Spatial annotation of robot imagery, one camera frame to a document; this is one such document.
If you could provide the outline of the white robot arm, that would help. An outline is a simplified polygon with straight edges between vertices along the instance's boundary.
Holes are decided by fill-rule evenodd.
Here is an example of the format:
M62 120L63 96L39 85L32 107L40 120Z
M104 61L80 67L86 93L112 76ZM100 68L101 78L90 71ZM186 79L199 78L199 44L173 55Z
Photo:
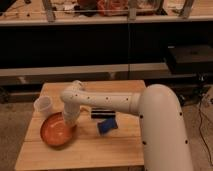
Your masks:
M73 81L60 99L69 126L75 125L81 105L138 116L146 171L194 171L183 112L169 87L153 84L141 92L95 92Z

